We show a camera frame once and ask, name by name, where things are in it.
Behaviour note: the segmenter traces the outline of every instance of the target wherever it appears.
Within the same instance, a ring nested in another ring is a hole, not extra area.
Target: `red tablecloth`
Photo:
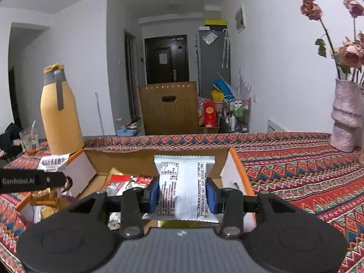
[[[330,146],[329,137],[300,132],[142,136],[90,140],[86,147],[114,151],[233,147],[256,192],[273,192],[339,229],[348,240],[339,272],[360,273],[364,272],[364,168],[357,163],[358,148],[350,154],[340,152]],[[23,156],[8,168],[34,169],[40,156],[48,154],[44,144],[37,158]],[[9,199],[16,203],[16,196]],[[26,223],[10,201],[0,199],[0,259],[12,272],[20,273],[15,243]]]

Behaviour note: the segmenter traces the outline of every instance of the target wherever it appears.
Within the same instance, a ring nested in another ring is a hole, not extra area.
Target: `gray refrigerator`
[[[217,38],[208,45],[203,38],[213,32]],[[211,99],[211,91],[214,88],[211,83],[213,80],[221,77],[230,84],[230,62],[229,68],[226,69],[227,52],[225,53],[224,67],[221,68],[223,49],[224,49],[224,32],[217,31],[198,31],[196,33],[197,41],[197,63],[198,63],[198,89],[201,97]]]

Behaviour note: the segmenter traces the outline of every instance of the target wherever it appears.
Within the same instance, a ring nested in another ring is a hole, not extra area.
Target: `white bottle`
[[[231,116],[231,130],[235,131],[235,122],[236,122],[236,118],[234,115]]]

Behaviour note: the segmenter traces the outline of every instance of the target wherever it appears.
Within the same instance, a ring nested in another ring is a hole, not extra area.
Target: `gray ribbed panel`
[[[143,239],[124,242],[114,258],[95,271],[119,272],[269,273],[249,257],[241,243],[217,237],[212,228],[152,228]]]

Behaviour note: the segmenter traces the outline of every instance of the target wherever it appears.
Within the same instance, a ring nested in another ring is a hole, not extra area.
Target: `pink ceramic vase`
[[[335,120],[330,145],[346,153],[355,146],[355,130],[364,122],[362,86],[348,80],[336,79],[335,100],[331,118]]]

